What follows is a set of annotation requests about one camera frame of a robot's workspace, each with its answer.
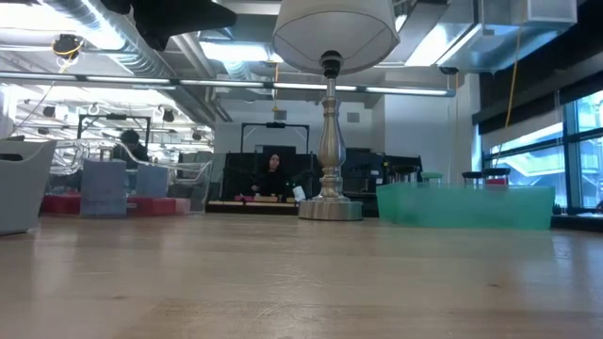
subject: translucent green container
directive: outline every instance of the translucent green container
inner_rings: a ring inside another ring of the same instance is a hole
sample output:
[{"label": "translucent green container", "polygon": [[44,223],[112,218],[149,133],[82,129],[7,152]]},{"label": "translucent green container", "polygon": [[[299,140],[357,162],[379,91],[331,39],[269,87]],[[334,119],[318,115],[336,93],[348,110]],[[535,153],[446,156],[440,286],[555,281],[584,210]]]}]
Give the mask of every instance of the translucent green container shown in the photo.
[{"label": "translucent green container", "polygon": [[403,226],[547,230],[555,188],[399,183],[377,199],[381,219]]}]

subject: silver lamp base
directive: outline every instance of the silver lamp base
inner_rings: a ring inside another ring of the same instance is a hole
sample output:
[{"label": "silver lamp base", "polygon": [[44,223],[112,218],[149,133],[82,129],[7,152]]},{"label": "silver lamp base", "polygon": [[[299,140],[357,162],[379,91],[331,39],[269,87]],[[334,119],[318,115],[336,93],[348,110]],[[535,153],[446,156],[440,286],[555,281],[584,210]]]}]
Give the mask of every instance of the silver lamp base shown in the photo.
[{"label": "silver lamp base", "polygon": [[362,203],[322,201],[301,202],[299,217],[310,220],[358,221],[363,219]]}]

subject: lamp shade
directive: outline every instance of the lamp shade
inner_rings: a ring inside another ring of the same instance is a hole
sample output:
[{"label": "lamp shade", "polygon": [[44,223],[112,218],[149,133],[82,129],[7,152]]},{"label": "lamp shade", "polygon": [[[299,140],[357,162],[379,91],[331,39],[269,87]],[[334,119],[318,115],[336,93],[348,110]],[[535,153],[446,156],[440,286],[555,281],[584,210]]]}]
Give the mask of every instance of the lamp shade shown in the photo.
[{"label": "lamp shade", "polygon": [[272,43],[284,62],[310,73],[322,73],[320,58],[336,51],[348,74],[383,61],[399,36],[391,0],[283,0]]}]

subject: black frame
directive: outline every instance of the black frame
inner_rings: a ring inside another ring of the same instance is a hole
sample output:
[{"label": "black frame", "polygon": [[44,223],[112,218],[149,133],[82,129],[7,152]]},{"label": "black frame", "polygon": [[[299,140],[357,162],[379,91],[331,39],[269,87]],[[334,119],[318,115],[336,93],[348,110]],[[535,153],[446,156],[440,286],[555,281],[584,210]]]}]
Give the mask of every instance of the black frame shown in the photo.
[{"label": "black frame", "polygon": [[517,147],[511,150],[498,153],[482,152],[481,165],[483,169],[489,167],[497,157],[518,155],[527,152],[534,152],[553,147],[563,146],[563,156],[565,164],[565,192],[567,194],[567,214],[575,215],[584,212],[594,212],[594,208],[582,207],[581,194],[581,164],[579,144],[582,141],[603,137],[603,127],[595,128],[585,132],[578,130],[579,113],[576,107],[576,101],[562,106],[562,124],[563,136],[547,141],[537,142],[528,146]]},{"label": "black frame", "polygon": [[[301,127],[305,128],[305,153],[310,154],[310,125],[301,124],[280,124],[283,128],[286,127]],[[241,152],[243,152],[243,146],[245,145],[245,127],[247,126],[264,126],[266,128],[281,128],[281,127],[269,127],[269,123],[254,123],[254,122],[243,122],[241,124]]]},{"label": "black frame", "polygon": [[[80,139],[82,138],[82,133],[84,133],[84,131],[86,131],[88,129],[88,126],[84,126],[84,120],[87,118],[91,118],[93,119],[93,121],[97,121],[100,118],[110,118],[110,117],[115,117],[115,115],[92,115],[92,114],[82,114],[79,116],[79,122],[77,123],[77,138]],[[149,148],[149,138],[151,136],[151,117],[128,117],[128,116],[124,116],[125,119],[132,119],[132,120],[136,120],[136,119],[142,119],[147,121],[147,128],[145,131],[145,135],[144,135],[144,147]]]}]

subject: glass window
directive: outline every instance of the glass window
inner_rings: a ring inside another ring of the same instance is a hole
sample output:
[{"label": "glass window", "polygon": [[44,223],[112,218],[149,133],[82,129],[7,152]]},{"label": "glass window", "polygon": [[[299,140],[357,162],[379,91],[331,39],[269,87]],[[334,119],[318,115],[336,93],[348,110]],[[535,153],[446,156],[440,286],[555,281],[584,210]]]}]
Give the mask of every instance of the glass window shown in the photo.
[{"label": "glass window", "polygon": [[567,206],[563,146],[503,157],[498,167],[511,169],[510,185],[555,187],[555,203]]},{"label": "glass window", "polygon": [[[563,137],[563,123],[561,122],[555,123],[552,126],[545,127],[528,135],[518,137],[517,139],[507,141],[502,145],[502,151],[505,152],[519,147],[529,146],[538,142],[555,139],[558,137]],[[498,149],[499,146],[493,147],[490,150],[490,154],[498,153]]]},{"label": "glass window", "polygon": [[579,132],[603,127],[603,90],[576,100]]},{"label": "glass window", "polygon": [[595,208],[603,200],[603,137],[580,143],[582,207]]}]

